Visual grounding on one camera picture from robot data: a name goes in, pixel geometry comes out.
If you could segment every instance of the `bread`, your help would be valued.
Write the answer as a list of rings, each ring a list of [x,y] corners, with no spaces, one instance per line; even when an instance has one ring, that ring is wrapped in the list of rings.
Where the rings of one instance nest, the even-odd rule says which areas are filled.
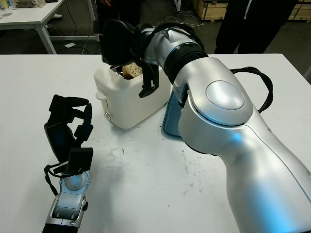
[[[125,79],[133,79],[142,74],[142,70],[135,63],[126,65],[122,67],[123,77]]]

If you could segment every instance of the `black pants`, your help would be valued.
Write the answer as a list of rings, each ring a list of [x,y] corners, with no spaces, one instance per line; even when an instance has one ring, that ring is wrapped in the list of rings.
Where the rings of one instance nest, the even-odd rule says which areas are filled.
[[[281,24],[249,22],[225,17],[216,39],[215,54],[264,53]]]
[[[96,0],[100,28],[107,19],[118,19],[137,26],[140,20],[141,0],[111,0],[111,7],[106,7]]]

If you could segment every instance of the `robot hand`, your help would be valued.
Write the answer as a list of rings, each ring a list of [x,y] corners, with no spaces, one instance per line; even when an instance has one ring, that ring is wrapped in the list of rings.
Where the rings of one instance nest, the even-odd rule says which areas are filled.
[[[84,105],[84,112],[73,109]],[[44,129],[59,163],[47,165],[44,169],[46,181],[56,197],[42,232],[76,233],[88,207],[85,193],[91,183],[89,170],[93,148],[81,148],[81,144],[87,141],[93,129],[92,107],[86,99],[54,95],[49,111],[51,115]],[[75,117],[83,119],[83,124],[75,131],[76,138],[67,126]],[[60,178],[59,193],[52,185],[49,174]]]
[[[181,137],[226,166],[227,196],[242,233],[311,232],[311,173],[271,132],[233,73],[208,57],[190,27],[133,29],[111,20],[102,43],[110,65],[135,61],[163,68],[182,106]]]

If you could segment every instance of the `white table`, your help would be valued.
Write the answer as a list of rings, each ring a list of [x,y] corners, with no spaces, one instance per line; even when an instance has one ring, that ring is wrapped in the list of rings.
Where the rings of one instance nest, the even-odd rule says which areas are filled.
[[[229,68],[253,66],[270,76],[275,99],[263,118],[311,169],[305,79],[280,54],[213,56]],[[56,163],[43,125],[56,93],[87,98],[93,108],[94,130],[84,143],[94,148],[93,180],[80,233],[239,232],[223,162],[166,136],[165,108],[130,130],[111,125],[95,98],[93,73],[101,65],[97,55],[0,55],[0,232],[43,229],[54,198],[43,167]],[[267,93],[260,78],[237,76],[259,107]],[[52,182],[58,186],[56,178]]]
[[[36,29],[48,54],[56,54],[52,40],[81,40],[97,39],[95,36],[51,36],[45,25],[54,16],[65,0],[46,3],[41,8],[14,9],[13,14],[0,19],[0,30],[8,29]],[[91,0],[87,0],[91,20],[95,20]]]

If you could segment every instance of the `white toaster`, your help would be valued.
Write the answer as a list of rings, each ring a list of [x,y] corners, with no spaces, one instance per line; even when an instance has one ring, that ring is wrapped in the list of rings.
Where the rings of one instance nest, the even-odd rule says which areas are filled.
[[[170,98],[171,83],[160,67],[158,89],[144,98],[139,97],[142,75],[127,80],[115,68],[104,64],[95,71],[94,79],[98,90],[96,98],[102,102],[105,118],[122,129],[137,125]]]

